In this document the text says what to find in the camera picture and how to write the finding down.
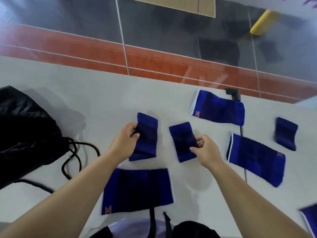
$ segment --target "person's right hand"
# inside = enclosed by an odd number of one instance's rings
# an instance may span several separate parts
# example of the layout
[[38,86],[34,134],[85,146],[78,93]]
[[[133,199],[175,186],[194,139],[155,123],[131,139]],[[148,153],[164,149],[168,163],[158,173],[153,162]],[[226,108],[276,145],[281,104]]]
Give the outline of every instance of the person's right hand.
[[196,154],[204,167],[210,170],[213,165],[223,162],[218,146],[209,136],[201,135],[196,140],[202,142],[198,144],[198,148],[190,147],[190,151]]

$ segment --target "large blue fabric sleeve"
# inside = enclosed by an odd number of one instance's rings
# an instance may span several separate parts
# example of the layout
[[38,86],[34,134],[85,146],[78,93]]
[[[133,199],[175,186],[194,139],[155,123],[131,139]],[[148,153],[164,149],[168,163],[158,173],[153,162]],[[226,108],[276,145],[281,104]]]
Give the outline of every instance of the large blue fabric sleeve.
[[196,158],[196,155],[189,150],[190,147],[198,148],[191,124],[186,122],[174,125],[169,127],[169,130],[174,141],[179,162],[181,163]]
[[274,187],[282,183],[286,160],[284,154],[236,134],[231,135],[229,148],[230,163],[251,171]]
[[278,117],[275,124],[275,141],[276,143],[296,151],[295,135],[298,130],[298,125]]
[[317,237],[317,204],[300,209],[312,236]]
[[244,125],[245,110],[242,102],[219,98],[211,92],[199,90],[191,115],[216,123]]
[[144,160],[156,157],[158,140],[158,120],[149,115],[138,113],[138,125],[135,129],[140,134],[129,161]]
[[133,212],[172,204],[168,169],[115,169],[104,189],[101,214]]

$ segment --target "black bracket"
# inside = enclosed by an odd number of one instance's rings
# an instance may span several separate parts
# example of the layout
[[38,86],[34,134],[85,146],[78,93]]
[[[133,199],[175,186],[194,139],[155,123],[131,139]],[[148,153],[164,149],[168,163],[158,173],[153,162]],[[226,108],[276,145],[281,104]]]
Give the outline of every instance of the black bracket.
[[234,101],[241,101],[241,96],[238,89],[235,88],[225,88],[226,94],[232,96],[232,100]]

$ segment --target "table surface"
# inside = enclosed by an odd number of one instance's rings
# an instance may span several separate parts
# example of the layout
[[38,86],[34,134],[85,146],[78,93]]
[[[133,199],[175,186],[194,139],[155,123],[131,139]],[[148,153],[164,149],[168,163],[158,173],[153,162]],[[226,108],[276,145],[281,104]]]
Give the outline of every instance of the table surface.
[[[231,132],[240,134],[240,127],[219,124],[189,115],[197,86],[151,80],[56,64],[35,62],[0,56],[0,87],[11,85],[26,93],[43,107],[56,121],[64,136],[96,145],[101,152],[109,147],[120,128],[137,121],[142,112],[158,119],[157,157],[124,161],[121,168],[169,168],[175,203],[157,207],[156,218],[164,220],[167,211],[172,223],[194,220],[215,229],[221,236],[240,237],[241,234],[226,205],[220,189],[207,169],[197,159],[180,164],[168,127],[186,121],[195,135],[207,134],[219,146],[224,156]],[[231,99],[224,90],[201,88],[219,97]],[[313,181],[317,167],[316,120],[317,110],[289,104],[242,96],[246,108],[244,136],[259,141],[287,156],[284,181],[273,188],[264,180],[247,173],[248,183],[261,195],[304,227],[297,211],[317,201]],[[273,141],[275,118],[280,116],[299,125],[296,152]],[[58,189],[67,182],[61,166],[69,153],[54,163],[42,166],[26,178]],[[96,159],[95,151],[81,147],[79,156],[84,166]],[[229,164],[243,179],[244,170]],[[69,164],[69,172],[78,172],[76,160]],[[27,184],[11,184],[0,190],[0,222],[12,222],[32,208],[48,194]],[[99,227],[122,218],[149,218],[149,211],[116,213],[101,216],[98,200],[81,234],[89,237]]]

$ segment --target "yellow object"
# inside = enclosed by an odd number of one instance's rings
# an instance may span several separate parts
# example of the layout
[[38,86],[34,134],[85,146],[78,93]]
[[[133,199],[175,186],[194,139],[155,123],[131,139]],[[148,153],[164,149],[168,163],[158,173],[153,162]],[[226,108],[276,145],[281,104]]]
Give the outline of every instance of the yellow object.
[[276,22],[280,14],[271,10],[266,10],[253,25],[250,32],[253,35],[261,36]]
[[181,11],[216,17],[216,0],[136,0]]

